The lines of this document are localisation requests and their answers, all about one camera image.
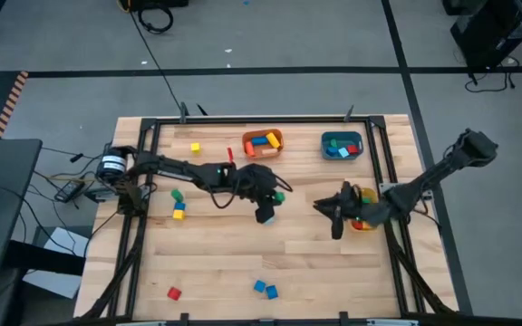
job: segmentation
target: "red block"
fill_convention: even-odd
[[[175,287],[171,287],[169,290],[169,294],[167,294],[167,295],[170,299],[172,299],[174,301],[178,301],[181,293],[182,293],[181,290],[179,290]]]
[[[350,155],[357,155],[360,153],[360,150],[358,150],[358,147],[355,145],[350,145],[347,149]]]

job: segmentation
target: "black cable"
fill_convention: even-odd
[[[42,149],[49,150],[49,151],[56,152],[56,153],[62,153],[62,154],[66,154],[66,155],[73,155],[75,157],[78,156],[78,155],[82,155],[81,158],[90,158],[90,159],[93,158],[93,157],[89,157],[89,156],[83,155],[82,153],[72,153],[72,152],[69,152],[69,151],[66,151],[66,150],[52,149],[52,148],[47,148],[47,147],[42,147]]]
[[[55,215],[58,217],[58,219],[60,220],[60,223],[62,223],[63,228],[65,229],[65,232],[68,234],[70,239],[72,239],[72,252],[75,253],[74,250],[75,250],[75,247],[76,247],[76,240],[73,238],[72,233],[70,232],[70,230],[68,230],[68,225],[65,224],[65,222],[60,217],[60,214],[58,213],[58,209],[55,206],[55,201],[52,202],[52,206],[53,206],[53,211],[54,211]]]
[[[88,161],[88,163],[86,163],[86,165],[82,168],[82,170],[80,170],[80,172],[76,172],[76,173],[56,173],[54,175],[51,175],[50,177],[59,177],[59,176],[70,176],[70,177],[73,177],[73,176],[80,176],[91,165],[91,163],[93,161],[95,161],[96,159],[100,158],[102,155],[104,155],[103,152],[100,155],[98,155],[97,157],[91,158]]]
[[[517,58],[515,57],[512,57],[512,56],[508,56],[507,58],[509,59],[513,59],[517,64],[514,66],[514,67],[510,67],[512,69],[517,69],[520,65],[521,65],[521,62],[519,60],[517,60]],[[507,69],[507,67],[503,66],[503,64],[501,63],[500,65],[500,68],[501,70],[503,71],[503,75],[505,77],[505,80],[503,82],[503,87],[499,88],[499,89],[486,89],[486,90],[472,90],[469,88],[470,84],[474,84],[475,81],[469,81],[467,82],[465,85],[464,85],[464,88],[465,90],[471,92],[471,93],[482,93],[482,92],[500,92],[500,91],[505,91],[507,88],[508,88],[508,85],[510,84],[510,87],[511,89],[515,89],[516,86],[515,86],[515,83],[513,82],[513,77],[512,77],[512,74],[513,72],[512,71],[509,71]],[[487,72],[485,73],[483,76],[481,76],[480,78],[477,78],[476,79],[476,82],[484,79],[485,77],[487,77],[488,75],[490,74],[490,72]]]
[[[138,31],[138,34],[140,35],[140,37],[142,38],[142,41],[144,42],[144,46],[146,46],[146,50],[148,50],[150,57],[152,58],[152,61],[154,61],[154,64],[156,64],[157,68],[159,68],[160,75],[162,75],[162,78],[164,78],[164,82],[167,83],[167,87],[169,88],[170,95],[172,96],[172,99],[174,100],[174,102],[177,103],[177,107],[179,108],[179,110],[182,114],[183,113],[182,108],[180,107],[179,101],[177,100],[177,97],[175,96],[174,91],[172,91],[172,87],[170,86],[167,76],[164,74],[164,71],[160,68],[159,62],[154,57],[154,54],[152,54],[152,50],[150,49],[148,42],[146,42],[146,39],[144,38],[142,31],[138,27],[138,23],[136,23],[136,19],[134,19],[134,15],[132,14],[132,12],[130,12],[129,14],[130,14],[130,17],[132,18],[132,22],[134,22],[134,26],[136,26],[136,30]]]
[[[34,170],[34,173],[37,176],[43,177],[45,182],[47,182],[48,184],[52,185],[52,187],[54,187],[56,190],[61,190],[61,188],[58,187],[56,184],[54,184],[54,182],[52,180],[50,180],[50,178],[44,176],[43,174],[41,174],[40,172],[37,172],[36,170]]]
[[[25,240],[27,240],[27,226],[25,225],[25,220],[24,216],[22,215],[22,212],[19,212],[19,218],[21,219],[22,224],[24,225],[24,240],[22,242],[25,243]]]
[[[100,231],[101,228],[103,228],[108,222],[110,222],[110,220],[116,216],[116,214],[118,214],[118,211],[114,212],[114,214],[112,214],[110,217],[108,217],[108,219],[106,219],[104,221],[104,223],[102,223],[100,226],[98,226],[97,229],[95,229],[92,234],[90,235],[90,239],[88,239],[88,243],[86,244],[86,246],[83,248],[83,256],[84,257],[87,257],[88,256],[88,245],[90,245],[90,242],[92,241],[92,238],[96,235],[96,233],[98,231]]]
[[[65,249],[65,250],[71,252],[73,255],[77,255],[74,251],[70,250],[70,248],[64,247],[63,245],[56,243],[55,240],[52,239],[52,236],[51,236],[47,231],[45,231],[44,226],[42,225],[42,223],[40,223],[40,220],[37,218],[37,215],[35,214],[34,209],[33,209],[32,206],[30,205],[30,203],[29,203],[27,200],[25,200],[25,198],[21,197],[18,193],[14,192],[13,190],[8,189],[8,188],[6,188],[6,187],[1,187],[1,186],[0,186],[0,189],[1,189],[1,190],[4,190],[4,191],[6,191],[6,192],[8,192],[8,193],[10,193],[10,194],[12,194],[12,195],[15,195],[15,196],[18,197],[21,201],[23,201],[24,203],[27,204],[27,207],[28,207],[29,210],[31,211],[32,215],[34,216],[35,223],[37,223],[37,224],[40,226],[40,228],[41,228],[42,231],[45,233],[45,235],[47,235],[47,237],[48,237],[48,238],[49,238],[53,243],[55,243],[57,246],[59,246],[59,247]]]

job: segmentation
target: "yellow block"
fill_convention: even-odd
[[[279,143],[279,140],[277,140],[277,137],[276,137],[276,135],[273,134],[273,132],[269,132],[266,135],[266,137],[267,137],[267,140],[269,140],[269,144],[271,144],[271,146],[273,146],[274,149],[281,146],[281,144]]]
[[[172,212],[172,218],[179,219],[179,220],[185,219],[185,211],[181,211],[181,210],[175,209]]]
[[[192,144],[190,144],[190,150],[192,150],[193,153],[199,153],[200,152],[200,144],[199,143],[192,143]]]

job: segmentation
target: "wooden tabletop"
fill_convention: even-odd
[[[385,119],[398,178],[409,181],[422,171],[409,118]],[[120,118],[113,145],[136,146],[140,120]],[[343,238],[334,241],[330,221],[312,208],[314,200],[332,196],[345,180],[375,189],[363,123],[170,125],[160,133],[159,153],[202,164],[227,161],[226,148],[231,147],[239,168],[249,163],[242,134],[273,128],[284,134],[284,151],[257,163],[273,169],[294,192],[285,193],[286,201],[275,208],[270,226],[256,222],[256,205],[246,200],[219,210],[208,193],[190,183],[154,178],[158,191],[150,199],[135,320],[178,320],[182,312],[188,312],[191,320],[329,319],[342,311],[350,318],[399,316],[382,228],[353,232],[346,227]],[[324,160],[320,138],[332,130],[358,131],[364,137],[364,153],[354,161]],[[192,142],[200,143],[200,154],[190,151]],[[384,181],[389,182],[379,137],[376,142]],[[184,221],[171,217],[174,188],[185,196]],[[227,199],[217,196],[219,203]],[[116,202],[101,204],[94,228],[115,209]],[[74,316],[90,309],[112,278],[122,220],[114,217],[92,239]],[[410,233],[421,275],[450,308],[457,309],[437,227],[412,214]],[[276,285],[279,298],[268,300],[266,294],[255,292],[256,280]],[[413,310],[411,286],[407,277],[404,280]],[[125,279],[119,313],[124,311],[127,283]],[[179,301],[167,297],[170,286],[182,291]]]

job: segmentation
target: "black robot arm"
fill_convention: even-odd
[[[136,159],[136,164],[130,169],[126,169],[128,155]],[[249,164],[240,169],[237,169],[234,163],[194,165],[187,161],[154,155],[148,151],[137,153],[136,149],[131,147],[109,149],[98,167],[97,177],[124,197],[124,202],[130,203],[136,211],[141,211],[141,192],[131,185],[131,181],[149,173],[194,184],[199,189],[209,192],[218,208],[226,208],[234,197],[249,199],[258,204],[256,221],[261,224],[273,217],[273,207],[281,205],[284,200],[283,194],[277,193],[276,188],[293,191],[271,168],[262,165]],[[230,193],[232,197],[224,205],[219,205],[213,196],[217,193]]]
[[[484,167],[497,156],[498,145],[482,132],[466,129],[451,145],[442,161],[427,169],[410,183],[392,187],[382,194],[377,204],[364,205],[356,187],[344,182],[333,197],[316,200],[314,208],[332,220],[332,238],[340,239],[343,220],[357,216],[369,225],[377,226],[392,217],[410,213],[424,191],[433,189],[442,179],[465,167]]]

